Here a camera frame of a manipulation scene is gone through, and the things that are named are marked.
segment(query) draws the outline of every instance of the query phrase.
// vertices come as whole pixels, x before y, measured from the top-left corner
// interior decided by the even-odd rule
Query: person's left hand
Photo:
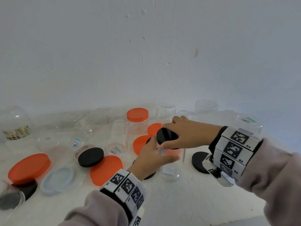
[[[178,155],[161,156],[157,150],[157,139],[153,136],[148,144],[142,147],[140,154],[128,169],[139,180],[145,179],[147,176],[154,173],[161,166],[167,163],[173,163],[178,161],[180,157]]]

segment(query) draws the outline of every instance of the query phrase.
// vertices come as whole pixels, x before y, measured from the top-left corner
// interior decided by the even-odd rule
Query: sleeve
[[[94,190],[83,207],[72,209],[58,226],[127,226],[125,210],[116,201]]]
[[[272,226],[301,225],[301,156],[264,139],[237,185],[266,201]]]

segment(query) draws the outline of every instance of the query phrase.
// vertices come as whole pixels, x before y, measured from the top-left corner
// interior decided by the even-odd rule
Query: white wall
[[[0,0],[0,107],[200,98],[301,144],[301,0]]]

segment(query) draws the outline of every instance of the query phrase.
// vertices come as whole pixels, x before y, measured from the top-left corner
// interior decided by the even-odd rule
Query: person
[[[162,127],[179,136],[176,140],[164,142],[163,149],[210,145],[222,128],[177,116],[172,123]],[[159,155],[153,136],[128,171],[142,181],[159,167],[177,160],[179,156]],[[266,201],[264,212],[272,226],[301,225],[301,158],[298,153],[288,153],[263,139],[236,184]],[[128,216],[126,205],[95,190],[88,194],[85,205],[71,210],[59,226],[126,226]]]

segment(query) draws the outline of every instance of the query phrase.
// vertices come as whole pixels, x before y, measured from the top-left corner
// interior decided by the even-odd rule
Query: white tabletop
[[[213,115],[194,116],[193,119],[231,126],[235,115],[234,111],[220,111]],[[89,142],[104,149],[109,131],[110,125],[103,125]],[[127,169],[137,157],[132,150],[132,143],[136,137],[130,136],[128,152],[120,157],[124,169]],[[263,215],[265,202],[254,194],[237,186],[222,187],[211,175],[196,171],[191,164],[191,157],[197,151],[208,152],[208,148],[203,146],[186,150],[182,166],[183,176],[178,181],[165,182],[159,173],[143,181],[148,196],[144,203],[145,214],[141,226],[209,226]],[[40,152],[35,147],[28,147],[13,158],[0,163],[1,175],[7,175],[14,163],[33,153]],[[73,154],[64,147],[56,156],[59,157],[53,168],[73,160]],[[99,187],[91,182],[88,173],[84,184],[56,196],[44,196],[38,187],[34,195],[9,217],[5,225],[57,225],[72,208],[82,206],[87,194],[95,189]]]

